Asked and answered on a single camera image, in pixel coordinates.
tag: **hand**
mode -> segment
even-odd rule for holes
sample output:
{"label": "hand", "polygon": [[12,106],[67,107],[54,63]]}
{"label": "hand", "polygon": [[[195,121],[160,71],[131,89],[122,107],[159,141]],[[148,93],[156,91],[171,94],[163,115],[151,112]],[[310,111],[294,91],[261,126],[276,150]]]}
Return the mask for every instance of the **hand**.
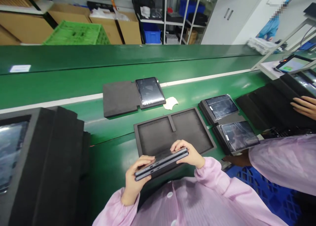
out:
{"label": "hand", "polygon": [[205,165],[205,159],[197,152],[190,143],[185,140],[177,140],[171,146],[171,151],[177,151],[182,147],[187,148],[189,155],[177,161],[177,163],[188,163],[196,168],[202,168]]}
{"label": "hand", "polygon": [[127,170],[125,174],[125,190],[121,197],[121,203],[125,206],[133,205],[136,201],[137,195],[142,190],[146,182],[151,179],[151,176],[147,176],[142,180],[135,181],[134,173],[138,167],[149,164],[155,159],[154,156],[142,155],[140,158]]}
{"label": "hand", "polygon": [[294,107],[293,109],[298,113],[303,114],[316,121],[316,99],[306,96],[302,96],[301,98],[304,100],[293,98],[294,101],[302,105],[301,106],[296,103],[290,103]]}

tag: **cable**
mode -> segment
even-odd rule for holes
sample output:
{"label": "cable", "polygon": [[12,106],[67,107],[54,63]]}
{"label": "cable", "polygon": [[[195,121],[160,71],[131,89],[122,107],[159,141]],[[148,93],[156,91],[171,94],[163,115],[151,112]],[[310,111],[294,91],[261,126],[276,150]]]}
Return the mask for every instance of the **cable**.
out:
{"label": "cable", "polygon": [[296,53],[297,50],[299,50],[299,49],[302,47],[302,43],[303,43],[304,38],[306,37],[306,35],[308,34],[308,32],[309,32],[312,28],[314,28],[315,26],[316,26],[316,23],[315,23],[312,27],[310,27],[310,29],[305,33],[305,35],[303,36],[303,38],[302,38],[302,40],[301,40],[301,42],[300,42],[300,46],[299,46],[294,52],[292,52],[290,55],[292,55],[293,53]]}
{"label": "cable", "polygon": [[306,34],[304,35],[304,37],[302,38],[302,40],[301,40],[301,42],[300,42],[300,47],[302,46],[302,42],[303,42],[305,36],[308,34],[308,32],[309,32],[312,28],[315,27],[315,25],[316,25],[316,23],[315,23],[312,27],[310,27],[310,29],[306,32]]}

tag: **cardboard box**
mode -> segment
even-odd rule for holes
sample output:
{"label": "cardboard box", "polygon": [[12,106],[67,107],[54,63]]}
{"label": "cardboard box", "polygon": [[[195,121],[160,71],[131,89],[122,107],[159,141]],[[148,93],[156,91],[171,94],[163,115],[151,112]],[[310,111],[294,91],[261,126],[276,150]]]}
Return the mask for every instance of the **cardboard box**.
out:
{"label": "cardboard box", "polygon": [[125,44],[142,44],[139,32],[139,23],[135,13],[120,12],[126,15],[130,21],[119,20],[118,24],[122,31]]}
{"label": "cardboard box", "polygon": [[[190,33],[190,29],[187,30],[187,33],[185,35],[185,40],[186,41],[188,41],[189,33]],[[197,35],[198,35],[198,32],[195,31],[195,30],[192,30],[191,36],[190,36],[190,41],[188,42],[188,44],[194,44],[195,40],[197,39]]]}
{"label": "cardboard box", "polygon": [[114,19],[106,19],[92,16],[90,16],[89,18],[92,23],[101,24],[103,26],[111,44],[123,44]]}
{"label": "cardboard box", "polygon": [[0,12],[0,25],[23,43],[43,43],[53,28],[41,16]]}
{"label": "cardboard box", "polygon": [[20,41],[0,26],[0,45],[20,45]]}
{"label": "cardboard box", "polygon": [[60,24],[63,20],[91,23],[89,19],[90,10],[88,8],[73,6],[68,4],[54,4],[48,11],[53,19]]}

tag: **pink sleeve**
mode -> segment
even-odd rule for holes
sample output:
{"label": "pink sleeve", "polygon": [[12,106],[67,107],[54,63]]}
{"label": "pink sleeve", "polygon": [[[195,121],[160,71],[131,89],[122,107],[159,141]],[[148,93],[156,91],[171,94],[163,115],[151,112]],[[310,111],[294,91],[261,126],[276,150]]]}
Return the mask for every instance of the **pink sleeve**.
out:
{"label": "pink sleeve", "polygon": [[105,205],[105,208],[94,220],[92,226],[129,226],[132,224],[137,213],[140,194],[138,194],[134,205],[124,206],[121,203],[121,196],[124,189],[125,188],[121,188],[111,196],[108,203]]}
{"label": "pink sleeve", "polygon": [[199,183],[240,205],[256,219],[268,225],[287,225],[268,209],[249,185],[237,178],[230,178],[221,168],[216,159],[206,157],[204,167],[196,169],[194,175]]}

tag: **white plastic bag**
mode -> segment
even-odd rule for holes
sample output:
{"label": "white plastic bag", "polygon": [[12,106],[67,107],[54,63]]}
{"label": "white plastic bag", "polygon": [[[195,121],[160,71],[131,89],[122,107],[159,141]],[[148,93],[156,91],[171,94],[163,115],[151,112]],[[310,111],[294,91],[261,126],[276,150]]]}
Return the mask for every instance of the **white plastic bag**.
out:
{"label": "white plastic bag", "polygon": [[100,9],[100,8],[98,8],[97,10],[93,9],[90,16],[91,17],[98,17],[98,18],[105,18],[105,19],[116,19],[116,15],[113,13],[110,13],[110,10]]}
{"label": "white plastic bag", "polygon": [[258,51],[261,55],[268,54],[271,49],[276,47],[275,43],[266,41],[262,38],[250,38],[247,45]]}
{"label": "white plastic bag", "polygon": [[129,18],[126,15],[119,13],[114,7],[113,7],[113,9],[114,9],[117,20],[129,21]]}

